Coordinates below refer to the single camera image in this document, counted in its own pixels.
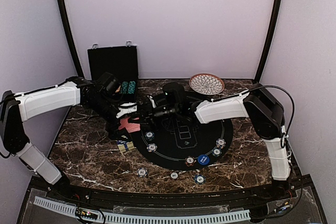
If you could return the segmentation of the red playing card deck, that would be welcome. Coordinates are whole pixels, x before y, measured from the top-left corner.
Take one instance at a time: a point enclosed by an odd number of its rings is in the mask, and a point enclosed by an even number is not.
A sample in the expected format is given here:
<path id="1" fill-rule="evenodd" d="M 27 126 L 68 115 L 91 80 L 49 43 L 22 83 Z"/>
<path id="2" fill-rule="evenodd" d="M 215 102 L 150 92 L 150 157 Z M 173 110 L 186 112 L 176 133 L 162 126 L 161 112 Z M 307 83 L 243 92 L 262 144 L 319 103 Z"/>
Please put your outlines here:
<path id="1" fill-rule="evenodd" d="M 122 118 L 118 130 L 125 129 L 128 133 L 138 132 L 141 130 L 140 124 L 128 122 L 129 118 Z"/>

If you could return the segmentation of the blue white chip stack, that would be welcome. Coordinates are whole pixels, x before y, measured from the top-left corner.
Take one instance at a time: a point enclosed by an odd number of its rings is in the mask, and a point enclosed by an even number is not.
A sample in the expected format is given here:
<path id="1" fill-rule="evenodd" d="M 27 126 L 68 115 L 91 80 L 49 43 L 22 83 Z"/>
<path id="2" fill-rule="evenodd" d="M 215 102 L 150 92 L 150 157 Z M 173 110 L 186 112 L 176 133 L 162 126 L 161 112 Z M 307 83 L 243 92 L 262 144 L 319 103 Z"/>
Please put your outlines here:
<path id="1" fill-rule="evenodd" d="M 145 168 L 141 167 L 141 168 L 138 169 L 137 174 L 138 174 L 138 177 L 143 178 L 143 177 L 146 177 L 148 175 L 148 171 Z"/>

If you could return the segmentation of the blue small blind button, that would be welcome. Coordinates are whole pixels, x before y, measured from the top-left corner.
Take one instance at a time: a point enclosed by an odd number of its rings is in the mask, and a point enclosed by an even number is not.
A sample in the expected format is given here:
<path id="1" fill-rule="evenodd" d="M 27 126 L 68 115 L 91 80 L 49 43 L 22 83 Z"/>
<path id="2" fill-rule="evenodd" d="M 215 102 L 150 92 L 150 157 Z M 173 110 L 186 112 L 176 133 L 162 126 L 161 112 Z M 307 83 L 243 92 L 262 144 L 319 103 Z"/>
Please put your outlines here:
<path id="1" fill-rule="evenodd" d="M 202 154 L 197 158 L 197 162 L 200 165 L 207 166 L 210 162 L 210 158 L 208 155 Z"/>

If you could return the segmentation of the brown white chip stack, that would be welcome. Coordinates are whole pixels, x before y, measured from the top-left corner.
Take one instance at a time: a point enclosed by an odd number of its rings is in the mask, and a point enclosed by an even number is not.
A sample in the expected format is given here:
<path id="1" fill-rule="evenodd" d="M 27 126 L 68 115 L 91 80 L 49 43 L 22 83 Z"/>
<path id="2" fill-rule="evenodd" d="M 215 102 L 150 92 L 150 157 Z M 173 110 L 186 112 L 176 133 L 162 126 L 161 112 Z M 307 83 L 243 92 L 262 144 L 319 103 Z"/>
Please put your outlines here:
<path id="1" fill-rule="evenodd" d="M 170 174 L 170 178 L 173 179 L 173 180 L 178 179 L 178 177 L 179 177 L 179 175 L 178 175 L 177 172 L 172 172 L 172 173 Z"/>

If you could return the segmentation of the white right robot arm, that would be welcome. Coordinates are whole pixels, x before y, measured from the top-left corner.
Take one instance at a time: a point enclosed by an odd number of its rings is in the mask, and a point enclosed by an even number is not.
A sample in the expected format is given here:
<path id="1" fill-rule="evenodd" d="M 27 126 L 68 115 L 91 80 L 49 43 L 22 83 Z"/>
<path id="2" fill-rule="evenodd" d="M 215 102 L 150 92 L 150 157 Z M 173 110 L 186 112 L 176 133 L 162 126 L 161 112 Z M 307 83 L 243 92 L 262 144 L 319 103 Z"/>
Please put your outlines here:
<path id="1" fill-rule="evenodd" d="M 216 163 L 233 142 L 233 119 L 249 119 L 266 144 L 273 200 L 288 191 L 290 176 L 284 110 L 263 86 L 210 100 L 169 82 L 162 92 L 147 98 L 140 110 L 144 124 L 134 134 L 135 146 L 149 161 L 170 170 L 190 171 Z"/>

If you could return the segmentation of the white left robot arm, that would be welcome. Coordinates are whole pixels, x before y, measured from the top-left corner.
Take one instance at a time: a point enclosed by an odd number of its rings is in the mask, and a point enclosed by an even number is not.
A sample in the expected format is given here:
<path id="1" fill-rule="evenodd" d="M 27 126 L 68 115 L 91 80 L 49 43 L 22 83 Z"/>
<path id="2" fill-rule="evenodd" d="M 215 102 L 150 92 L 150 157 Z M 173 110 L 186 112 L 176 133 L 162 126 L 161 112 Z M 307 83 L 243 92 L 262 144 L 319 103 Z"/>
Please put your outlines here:
<path id="1" fill-rule="evenodd" d="M 1 140 L 8 152 L 3 158 L 18 157 L 39 175 L 63 201 L 74 197 L 67 176 L 48 159 L 26 134 L 26 123 L 45 119 L 47 114 L 82 105 L 96 112 L 110 124 L 118 125 L 120 119 L 137 111 L 135 103 L 119 105 L 111 99 L 118 88 L 117 79 L 105 73 L 98 81 L 73 76 L 60 84 L 33 91 L 4 92 L 1 100 Z"/>

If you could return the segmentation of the gold card box base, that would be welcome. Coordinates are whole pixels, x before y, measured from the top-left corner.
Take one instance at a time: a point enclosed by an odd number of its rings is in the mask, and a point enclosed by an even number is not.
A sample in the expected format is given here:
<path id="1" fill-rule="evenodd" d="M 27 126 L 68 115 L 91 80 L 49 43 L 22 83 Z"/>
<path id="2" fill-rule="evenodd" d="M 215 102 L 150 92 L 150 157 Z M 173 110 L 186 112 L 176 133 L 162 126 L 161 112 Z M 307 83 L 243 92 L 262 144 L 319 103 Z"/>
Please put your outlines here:
<path id="1" fill-rule="evenodd" d="M 117 146 L 118 146 L 118 149 L 121 153 L 125 153 L 125 152 L 128 152 L 128 151 L 131 151 L 131 150 L 135 149 L 135 146 L 134 146 L 132 141 L 130 141 L 130 142 L 117 141 Z"/>

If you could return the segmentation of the green chip row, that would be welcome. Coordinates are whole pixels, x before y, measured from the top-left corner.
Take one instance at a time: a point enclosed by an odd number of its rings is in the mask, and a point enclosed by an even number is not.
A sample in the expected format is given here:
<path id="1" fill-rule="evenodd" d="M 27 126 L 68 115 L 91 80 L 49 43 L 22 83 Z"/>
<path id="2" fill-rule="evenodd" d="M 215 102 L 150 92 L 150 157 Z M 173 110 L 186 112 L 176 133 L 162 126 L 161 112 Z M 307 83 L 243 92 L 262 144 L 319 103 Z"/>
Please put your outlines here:
<path id="1" fill-rule="evenodd" d="M 128 87 L 129 87 L 129 83 L 127 81 L 123 81 L 121 83 L 121 94 L 127 94 L 128 93 Z"/>

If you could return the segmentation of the teal chip row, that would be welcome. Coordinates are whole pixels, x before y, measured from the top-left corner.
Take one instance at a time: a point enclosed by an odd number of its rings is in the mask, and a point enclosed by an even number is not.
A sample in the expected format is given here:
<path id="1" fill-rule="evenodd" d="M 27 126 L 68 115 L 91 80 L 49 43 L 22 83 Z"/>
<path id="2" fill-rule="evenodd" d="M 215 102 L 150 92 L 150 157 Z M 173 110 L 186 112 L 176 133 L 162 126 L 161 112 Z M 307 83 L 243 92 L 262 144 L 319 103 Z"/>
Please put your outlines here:
<path id="1" fill-rule="evenodd" d="M 137 87 L 136 81 L 130 81 L 128 85 L 127 94 L 135 94 L 136 87 Z"/>

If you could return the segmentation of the patterned ceramic plate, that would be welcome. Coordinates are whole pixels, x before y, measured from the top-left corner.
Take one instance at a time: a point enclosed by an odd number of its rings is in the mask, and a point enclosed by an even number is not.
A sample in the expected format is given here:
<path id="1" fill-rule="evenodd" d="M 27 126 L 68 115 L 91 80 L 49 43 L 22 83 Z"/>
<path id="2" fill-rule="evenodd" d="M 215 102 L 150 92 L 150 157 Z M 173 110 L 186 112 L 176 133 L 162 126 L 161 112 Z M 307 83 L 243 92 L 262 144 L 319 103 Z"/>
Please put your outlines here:
<path id="1" fill-rule="evenodd" d="M 189 79 L 192 90 L 204 95 L 216 95 L 221 93 L 225 84 L 219 77 L 209 73 L 199 73 Z"/>

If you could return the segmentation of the round black poker mat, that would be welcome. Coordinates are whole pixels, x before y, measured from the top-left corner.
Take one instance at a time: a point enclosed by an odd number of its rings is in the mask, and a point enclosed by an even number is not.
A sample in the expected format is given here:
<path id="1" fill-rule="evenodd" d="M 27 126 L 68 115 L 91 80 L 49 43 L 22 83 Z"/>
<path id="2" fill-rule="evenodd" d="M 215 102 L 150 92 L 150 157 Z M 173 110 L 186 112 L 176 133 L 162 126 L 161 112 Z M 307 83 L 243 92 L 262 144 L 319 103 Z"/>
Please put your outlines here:
<path id="1" fill-rule="evenodd" d="M 195 125 L 189 127 L 174 117 L 159 118 L 156 129 L 152 130 L 152 141 L 145 139 L 146 132 L 148 130 L 142 126 L 140 131 L 131 133 L 134 146 L 150 162 L 171 170 L 202 169 L 206 166 L 197 162 L 200 155 L 208 155 L 210 165 L 228 151 L 233 140 L 233 124 L 230 119 L 207 124 L 195 121 Z M 221 149 L 221 156 L 214 157 L 212 150 L 217 148 L 216 140 L 219 138 L 226 141 L 226 146 Z M 148 152 L 146 149 L 151 143 L 157 145 L 155 152 Z M 188 156 L 195 158 L 193 166 L 186 166 L 185 159 Z"/>

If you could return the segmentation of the black poker chip case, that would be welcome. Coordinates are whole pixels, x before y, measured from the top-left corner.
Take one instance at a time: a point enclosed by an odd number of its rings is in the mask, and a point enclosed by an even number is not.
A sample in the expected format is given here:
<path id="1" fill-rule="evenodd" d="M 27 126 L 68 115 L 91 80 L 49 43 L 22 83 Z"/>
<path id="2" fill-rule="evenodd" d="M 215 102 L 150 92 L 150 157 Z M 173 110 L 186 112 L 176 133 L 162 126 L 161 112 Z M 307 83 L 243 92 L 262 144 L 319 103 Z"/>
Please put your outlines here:
<path id="1" fill-rule="evenodd" d="M 121 84 L 136 81 L 135 94 L 116 93 L 112 98 L 123 102 L 134 102 L 138 89 L 138 52 L 136 46 L 116 46 L 88 49 L 88 60 L 92 80 L 97 80 L 105 72 L 113 74 Z"/>

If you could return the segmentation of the left black frame post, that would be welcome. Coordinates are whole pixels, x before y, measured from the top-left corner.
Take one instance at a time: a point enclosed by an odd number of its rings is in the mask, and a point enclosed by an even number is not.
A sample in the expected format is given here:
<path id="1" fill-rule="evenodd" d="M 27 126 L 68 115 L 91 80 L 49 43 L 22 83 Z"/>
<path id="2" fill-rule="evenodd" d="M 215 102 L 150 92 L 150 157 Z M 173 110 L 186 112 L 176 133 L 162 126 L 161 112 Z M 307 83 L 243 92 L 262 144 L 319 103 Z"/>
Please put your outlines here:
<path id="1" fill-rule="evenodd" d="M 65 0 L 57 0 L 59 13 L 61 17 L 62 26 L 64 29 L 64 33 L 66 36 L 66 41 L 68 44 L 68 48 L 70 51 L 70 55 L 72 58 L 73 65 L 75 67 L 76 74 L 80 77 L 84 77 L 83 69 L 79 60 L 79 56 L 76 50 L 75 41 L 72 35 L 71 27 L 70 27 L 70 21 L 67 14 L 67 8 L 66 8 L 66 2 Z"/>

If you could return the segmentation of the black frame post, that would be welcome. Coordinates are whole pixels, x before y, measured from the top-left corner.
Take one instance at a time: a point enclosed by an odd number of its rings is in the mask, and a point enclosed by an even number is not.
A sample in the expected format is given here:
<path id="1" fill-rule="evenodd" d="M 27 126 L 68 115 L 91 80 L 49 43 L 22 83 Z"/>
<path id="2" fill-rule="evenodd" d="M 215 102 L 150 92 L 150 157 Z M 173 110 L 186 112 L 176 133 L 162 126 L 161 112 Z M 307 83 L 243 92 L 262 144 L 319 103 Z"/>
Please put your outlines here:
<path id="1" fill-rule="evenodd" d="M 263 72 L 266 66 L 266 62 L 268 59 L 268 55 L 270 52 L 274 33 L 276 30 L 276 24 L 278 20 L 279 11 L 280 11 L 280 5 L 281 5 L 281 0 L 274 0 L 265 43 L 264 43 L 263 50 L 260 56 L 260 61 L 257 67 L 257 71 L 254 77 L 254 83 L 259 83 L 262 78 L 262 75 L 263 75 Z"/>
<path id="2" fill-rule="evenodd" d="M 66 41 L 68 44 L 68 48 L 70 51 L 70 55 L 72 58 L 73 65 L 75 67 L 76 74 L 80 77 L 84 77 L 83 69 L 79 60 L 79 56 L 76 50 L 75 41 L 72 35 L 71 27 L 70 27 L 70 21 L 67 14 L 67 8 L 66 8 L 66 2 L 65 0 L 57 0 L 59 13 L 61 17 L 62 26 L 64 29 L 64 33 L 66 36 Z"/>

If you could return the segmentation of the right black frame post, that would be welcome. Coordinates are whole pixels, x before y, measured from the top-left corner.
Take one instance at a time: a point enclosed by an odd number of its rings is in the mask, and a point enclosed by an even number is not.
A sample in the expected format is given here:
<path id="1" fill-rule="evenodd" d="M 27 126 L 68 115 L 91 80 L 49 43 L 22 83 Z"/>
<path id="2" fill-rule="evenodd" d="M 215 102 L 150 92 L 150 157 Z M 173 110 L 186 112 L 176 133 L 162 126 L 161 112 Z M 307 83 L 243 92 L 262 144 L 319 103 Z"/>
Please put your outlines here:
<path id="1" fill-rule="evenodd" d="M 263 50 L 260 56 L 260 61 L 257 67 L 257 71 L 254 77 L 254 83 L 259 83 L 262 78 L 262 75 L 263 75 L 263 72 L 266 66 L 266 62 L 268 59 L 268 55 L 270 52 L 274 33 L 276 30 L 276 24 L 278 20 L 279 11 L 280 11 L 280 5 L 281 5 L 281 0 L 274 0 L 265 43 L 264 43 Z"/>

